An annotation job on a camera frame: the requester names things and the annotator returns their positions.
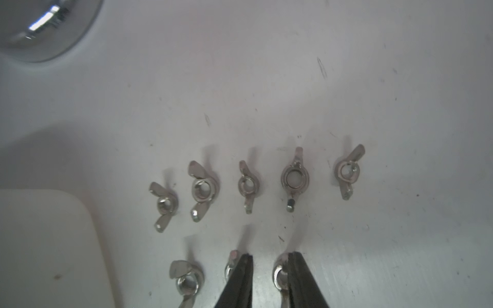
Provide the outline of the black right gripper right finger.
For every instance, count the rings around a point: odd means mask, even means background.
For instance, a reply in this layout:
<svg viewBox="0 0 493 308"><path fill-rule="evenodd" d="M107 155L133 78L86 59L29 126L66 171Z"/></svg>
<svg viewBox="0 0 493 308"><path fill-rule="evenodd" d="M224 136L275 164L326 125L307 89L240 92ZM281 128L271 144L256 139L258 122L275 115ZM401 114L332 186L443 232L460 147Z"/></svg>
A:
<svg viewBox="0 0 493 308"><path fill-rule="evenodd" d="M329 308L300 252L288 254L288 302L290 307Z"/></svg>

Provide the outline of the white storage box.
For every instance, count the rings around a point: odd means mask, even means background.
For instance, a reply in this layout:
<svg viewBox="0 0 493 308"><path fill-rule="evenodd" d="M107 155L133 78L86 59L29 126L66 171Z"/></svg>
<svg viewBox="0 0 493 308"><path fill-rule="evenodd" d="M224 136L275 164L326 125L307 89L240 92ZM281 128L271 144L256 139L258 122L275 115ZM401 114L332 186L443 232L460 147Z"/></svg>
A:
<svg viewBox="0 0 493 308"><path fill-rule="evenodd" d="M58 190L1 190L1 307L114 306L86 206Z"/></svg>

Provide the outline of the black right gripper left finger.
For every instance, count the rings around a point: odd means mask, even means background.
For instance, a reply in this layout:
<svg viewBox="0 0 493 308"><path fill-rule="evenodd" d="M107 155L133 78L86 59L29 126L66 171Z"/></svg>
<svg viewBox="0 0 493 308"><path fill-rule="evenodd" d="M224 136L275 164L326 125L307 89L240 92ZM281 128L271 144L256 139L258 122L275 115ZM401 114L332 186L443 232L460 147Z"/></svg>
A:
<svg viewBox="0 0 493 308"><path fill-rule="evenodd" d="M241 254L240 261L227 281L215 308L251 308L253 273L253 256Z"/></svg>

